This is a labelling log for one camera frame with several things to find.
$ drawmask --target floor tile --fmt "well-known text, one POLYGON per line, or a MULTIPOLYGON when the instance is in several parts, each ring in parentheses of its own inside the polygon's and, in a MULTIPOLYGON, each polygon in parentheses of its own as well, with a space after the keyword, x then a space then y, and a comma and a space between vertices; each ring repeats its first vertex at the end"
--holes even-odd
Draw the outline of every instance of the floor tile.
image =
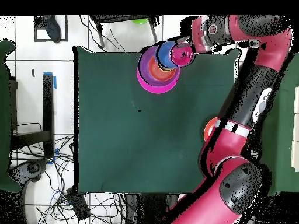
POLYGON ((294 113, 299 113, 299 87, 295 91, 294 113))
POLYGON ((295 113, 293 140, 299 142, 299 113, 295 113))
POLYGON ((180 195, 179 195, 179 200, 180 200, 181 198, 183 198, 185 195, 186 195, 186 194, 180 194, 180 195))
POLYGON ((91 197, 90 205, 119 204, 119 201, 121 201, 121 204, 125 204, 122 199, 119 200, 118 195, 112 193, 91 193, 90 197, 91 197))
POLYGON ((124 224, 125 207, 120 206, 90 206, 91 224, 124 224))
MULTIPOLYGON (((0 16, 0 40, 7 39, 15 41, 15 17, 14 16, 0 16)), ((7 60, 15 59, 15 51, 10 53, 7 60)))
MULTIPOLYGON (((160 25, 157 23, 156 26, 156 35, 157 40, 162 40, 162 16, 159 19, 160 25)), ((89 49, 94 52, 101 52, 101 50, 98 45, 93 41, 94 40, 100 44, 99 35, 97 33, 96 25, 95 23, 90 20, 89 28, 91 30, 91 33, 89 34, 89 49)), ((146 46, 151 46, 155 44, 154 37, 152 35, 151 27, 148 22, 144 24, 135 24, 131 20, 125 21, 125 22, 114 22, 111 23, 111 31, 110 31, 110 25, 108 23, 105 23, 103 25, 103 35, 106 36, 103 37, 104 40, 104 50, 107 52, 124 52, 121 46, 127 51, 127 52, 139 52, 142 48, 146 46)))
POLYGON ((291 166, 299 169, 299 142, 296 141, 292 142, 291 166))
MULTIPOLYGON (((64 16, 56 16, 59 24, 64 16)), ((33 16, 16 17, 16 59, 17 60, 73 60, 72 46, 88 47, 88 29, 82 25, 78 15, 69 15, 68 41, 59 43, 34 42, 33 16)), ((87 25, 87 16, 82 16, 87 25)))
POLYGON ((73 62, 17 61, 18 124, 42 124, 43 74, 52 72, 56 76, 56 88, 53 89, 54 133, 74 133, 73 71, 73 62))
POLYGON ((205 15, 164 15, 163 40, 180 35, 180 22, 189 16, 205 15))
POLYGON ((86 224, 89 224, 89 219, 78 222, 75 212, 71 210, 72 206, 64 206, 63 209, 60 208, 59 210, 57 208, 54 209, 55 214, 51 215, 51 210, 53 210, 51 206, 25 205, 27 224, 85 224, 85 222, 86 224))

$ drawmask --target blue tape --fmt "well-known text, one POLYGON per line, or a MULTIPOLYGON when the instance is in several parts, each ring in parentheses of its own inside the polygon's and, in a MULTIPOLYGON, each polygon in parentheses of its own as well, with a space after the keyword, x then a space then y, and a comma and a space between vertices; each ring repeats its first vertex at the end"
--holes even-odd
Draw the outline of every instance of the blue tape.
POLYGON ((56 87, 56 76, 53 76, 53 86, 54 86, 55 89, 57 88, 56 87))
MULTIPOLYGON (((58 154, 59 154, 59 148, 55 148, 55 152, 54 152, 54 154, 55 154, 55 155, 58 155, 58 154)), ((55 161, 56 161, 56 157, 53 157, 53 158, 52 158, 52 161, 55 162, 55 161)))

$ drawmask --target green table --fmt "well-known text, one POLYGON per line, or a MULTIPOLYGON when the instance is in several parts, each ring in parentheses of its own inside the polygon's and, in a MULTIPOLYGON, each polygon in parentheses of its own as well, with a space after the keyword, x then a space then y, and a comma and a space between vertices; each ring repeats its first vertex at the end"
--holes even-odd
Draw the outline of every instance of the green table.
POLYGON ((232 87, 239 51, 197 56, 160 95, 137 81, 140 53, 77 51, 79 191, 193 191, 203 129, 232 87))

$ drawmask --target black cable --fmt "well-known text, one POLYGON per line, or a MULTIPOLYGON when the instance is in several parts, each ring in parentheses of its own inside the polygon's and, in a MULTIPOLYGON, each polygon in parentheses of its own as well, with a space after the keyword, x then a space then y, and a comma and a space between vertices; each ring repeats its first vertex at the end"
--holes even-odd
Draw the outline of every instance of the black cable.
POLYGON ((40 211, 40 209, 38 209, 38 207, 36 207, 36 209, 41 213, 41 216, 44 218, 44 213, 42 213, 42 211, 40 211))
POLYGON ((124 52, 126 53, 127 51, 123 48, 123 46, 116 40, 115 36, 113 35, 112 30, 111 30, 111 23, 109 23, 109 27, 110 27, 110 32, 111 32, 113 38, 115 39, 116 43, 117 43, 118 45, 120 45, 120 46, 122 47, 122 49, 124 50, 124 52))
POLYGON ((104 48, 103 48, 101 45, 99 45, 99 44, 95 41, 95 39, 93 38, 93 35, 92 35, 92 32, 91 32, 90 28, 89 28, 87 25, 85 25, 85 24, 83 23, 83 20, 82 20, 82 18, 81 18, 81 15, 79 15, 79 17, 80 17, 80 20, 81 20, 82 25, 85 26, 85 27, 87 27, 88 31, 91 33, 91 38, 92 38, 92 40, 98 45, 98 47, 99 47, 100 49, 102 49, 104 52, 106 52, 106 51, 104 50, 104 48))
POLYGON ((47 173, 46 171, 45 171, 44 173, 48 176, 48 178, 49 178, 49 180, 50 180, 50 187, 51 187, 51 189, 52 189, 53 191, 55 191, 55 189, 53 189, 53 187, 52 187, 52 181, 51 181, 50 176, 48 175, 48 173, 47 173))
POLYGON ((40 131, 42 131, 40 123, 28 123, 28 124, 18 124, 16 126, 30 125, 30 124, 38 124, 40 126, 40 131))
MULTIPOLYGON (((96 32, 98 33, 98 31, 97 31, 97 29, 91 24, 91 21, 89 20, 89 24, 92 26, 92 28, 94 29, 94 30, 96 30, 96 32)), ((122 51, 121 51, 121 49, 119 49, 116 45, 115 45, 115 43, 113 43, 111 40, 109 40, 110 41, 110 43, 111 44, 113 44, 121 53, 122 53, 122 51)))
POLYGON ((64 217, 65 221, 66 221, 67 224, 68 224, 68 220, 66 219, 66 217, 64 216, 64 214, 59 210, 59 207, 58 207, 57 209, 58 209, 58 211, 60 212, 60 214, 64 217))

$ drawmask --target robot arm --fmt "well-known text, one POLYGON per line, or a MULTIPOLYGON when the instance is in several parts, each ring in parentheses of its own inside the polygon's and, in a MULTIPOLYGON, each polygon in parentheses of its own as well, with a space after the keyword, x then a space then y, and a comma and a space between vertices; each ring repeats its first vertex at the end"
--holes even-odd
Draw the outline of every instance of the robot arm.
MULTIPOLYGON (((249 46, 259 50, 249 73, 239 73, 201 149, 199 166, 204 181, 168 212, 168 223, 232 224, 252 203, 261 187, 262 175, 241 156, 241 150, 268 99, 274 97, 272 87, 288 55, 291 37, 288 24, 280 15, 209 16, 192 22, 193 53, 210 52, 215 43, 239 41, 248 41, 249 46)), ((183 58, 184 49, 179 43, 171 54, 183 58)), ((182 66, 191 59, 185 59, 185 63, 172 61, 182 66)))

